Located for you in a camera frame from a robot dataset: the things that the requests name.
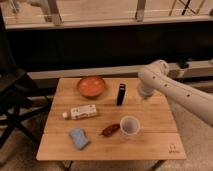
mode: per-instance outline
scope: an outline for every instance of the small red object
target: small red object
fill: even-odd
[[[86,76],[78,82],[77,89],[81,95],[94,98],[103,93],[105,82],[100,76]]]
[[[120,124],[112,124],[108,127],[106,127],[103,131],[102,131],[102,135],[105,137],[109,137],[111,136],[113,133],[115,133],[118,129],[120,128]]]

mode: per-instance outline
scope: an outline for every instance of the black panel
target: black panel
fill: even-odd
[[[8,32],[27,71],[213,58],[213,22]]]

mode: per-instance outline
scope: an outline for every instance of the logo on table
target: logo on table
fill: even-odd
[[[176,149],[176,146],[174,144],[170,144],[170,146],[169,146],[169,153],[170,154],[177,154],[177,153],[180,153],[180,151],[178,151]]]

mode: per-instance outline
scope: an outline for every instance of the blue sponge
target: blue sponge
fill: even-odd
[[[89,140],[85,136],[84,130],[82,128],[74,128],[70,132],[70,136],[75,147],[79,150],[82,150],[89,143]]]

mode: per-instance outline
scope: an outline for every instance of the floor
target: floor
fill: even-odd
[[[181,16],[187,0],[177,0],[171,16]],[[11,11],[8,2],[1,3],[6,24],[41,24],[45,23],[41,9],[32,7],[26,0],[18,0],[19,13]],[[168,17],[175,0],[146,0],[145,18]],[[190,8],[197,11],[202,0],[192,0]],[[120,20],[135,18],[137,0],[58,0],[58,8],[63,22]],[[205,0],[197,15],[207,15],[213,8],[212,0]],[[186,15],[195,16],[190,10]]]
[[[169,100],[181,139],[187,154],[186,160],[167,161],[160,171],[213,171],[213,129],[178,104]],[[41,136],[46,114],[25,124],[38,137]],[[60,171],[58,162],[41,162],[35,159],[37,147],[18,130],[0,150],[0,170],[3,171]],[[73,171],[142,171],[155,161],[75,161]]]

